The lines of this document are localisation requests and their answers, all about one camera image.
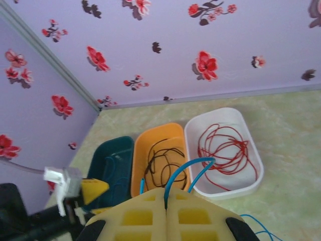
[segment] rectangular hole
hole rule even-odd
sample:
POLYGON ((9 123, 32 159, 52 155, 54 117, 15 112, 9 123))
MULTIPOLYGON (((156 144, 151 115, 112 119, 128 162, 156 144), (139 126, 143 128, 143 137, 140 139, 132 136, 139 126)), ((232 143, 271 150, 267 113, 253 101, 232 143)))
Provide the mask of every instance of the rectangular hole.
POLYGON ((129 210, 125 213, 121 225, 152 225, 152 211, 147 209, 129 210))
POLYGON ((117 233, 114 241, 150 241, 150 232, 121 232, 117 233))
POLYGON ((182 241, 220 241, 214 231, 182 231, 182 241))
POLYGON ((182 208, 179 210, 180 224, 211 224, 207 211, 201 208, 182 208))

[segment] orange plastic tray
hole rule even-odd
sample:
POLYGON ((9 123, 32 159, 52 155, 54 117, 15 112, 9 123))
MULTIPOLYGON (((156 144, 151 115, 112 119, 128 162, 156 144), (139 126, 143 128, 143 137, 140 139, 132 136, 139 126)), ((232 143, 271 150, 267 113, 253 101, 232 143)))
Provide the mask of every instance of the orange plastic tray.
MULTIPOLYGON (((161 149, 177 148, 183 152, 184 157, 180 156, 175 152, 167 152, 167 158, 169 163, 176 163, 179 166, 184 164, 187 161, 184 130, 177 123, 168 123, 159 127, 155 127, 143 132, 136 140, 134 146, 134 156, 132 164, 132 175, 131 175, 131 189, 130 193, 132 197, 139 195, 140 181, 144 178, 145 170, 148 167, 148 154, 150 149, 155 152, 161 149)), ((161 172, 164 167, 167 165, 167 161, 164 157, 159 157, 156 159, 155 163, 155 173, 153 178, 156 184, 161 184, 161 172)), ((163 183, 166 183, 169 179, 169 176, 177 169, 176 166, 171 166, 171 170, 167 167, 163 171, 163 183)), ((187 191, 190 186, 190 173, 188 169, 185 169, 187 182, 184 187, 184 191, 187 191)), ((184 174, 180 174, 176 180, 182 180, 184 174)), ((151 173, 149 172, 146 176, 144 192, 147 191, 146 184, 148 189, 152 190, 157 188, 153 182, 151 173)), ((176 188, 182 188, 184 182, 174 182, 173 186, 176 188)))

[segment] red wire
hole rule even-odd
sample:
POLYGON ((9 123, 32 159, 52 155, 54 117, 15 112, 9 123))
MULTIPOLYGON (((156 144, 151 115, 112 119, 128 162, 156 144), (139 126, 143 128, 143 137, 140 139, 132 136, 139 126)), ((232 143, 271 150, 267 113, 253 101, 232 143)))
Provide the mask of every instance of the red wire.
MULTIPOLYGON (((254 172, 255 172, 255 180, 257 180, 257 178, 258 178, 257 170, 248 157, 247 144, 248 144, 248 141, 244 141, 241 134, 233 127, 221 127, 219 124, 213 124, 213 125, 209 126, 200 136, 199 141, 198 141, 197 152, 198 152, 199 157, 214 157, 216 159, 226 160, 226 163, 224 163, 224 164, 215 163, 209 169, 209 170, 217 170, 224 175, 237 174, 237 173, 241 172, 248 164, 250 164, 253 167, 254 172), (202 138, 205 136, 206 132, 213 127, 215 129, 213 131, 211 131, 209 134, 207 134, 204 145, 202 146, 201 145, 202 138), (236 135, 237 137, 234 137, 231 135, 225 135, 225 134, 218 134, 217 132, 222 129, 233 130, 237 134, 236 135), (212 141, 215 137, 227 137, 228 141, 220 144, 214 152, 211 152, 212 141), (231 147, 231 146, 235 146, 235 147, 239 148, 238 153, 236 153, 233 158, 222 157, 222 156, 218 155, 218 153, 221 150, 223 150, 227 147, 231 147), (246 158, 246 161, 243 163, 243 166, 240 167, 241 162, 244 158, 246 158)), ((202 162, 203 167, 206 167, 208 164, 209 164, 209 162, 202 162)), ((205 173, 205 177, 213 185, 218 186, 226 191, 230 191, 230 189, 227 189, 227 188, 213 182, 212 180, 210 180, 206 173, 205 173)))

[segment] floral wallpaper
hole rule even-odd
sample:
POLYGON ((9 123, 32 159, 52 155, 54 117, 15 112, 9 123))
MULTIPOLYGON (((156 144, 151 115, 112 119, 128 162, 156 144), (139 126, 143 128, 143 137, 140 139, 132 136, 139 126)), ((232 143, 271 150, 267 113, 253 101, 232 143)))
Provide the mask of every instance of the floral wallpaper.
POLYGON ((6 3, 102 108, 321 88, 320 0, 6 3))
POLYGON ((98 113, 2 19, 0 29, 0 183, 15 183, 33 213, 53 184, 8 164, 68 166, 98 113))

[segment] dark green plastic tray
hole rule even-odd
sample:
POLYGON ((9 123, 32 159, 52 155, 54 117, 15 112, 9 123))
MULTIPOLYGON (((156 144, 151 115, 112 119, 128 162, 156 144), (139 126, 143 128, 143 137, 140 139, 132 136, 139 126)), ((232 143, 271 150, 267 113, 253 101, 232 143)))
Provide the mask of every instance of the dark green plastic tray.
POLYGON ((134 141, 131 137, 119 137, 101 144, 94 153, 87 178, 95 178, 109 184, 100 197, 83 206, 92 209, 113 207, 130 199, 130 179, 134 141))

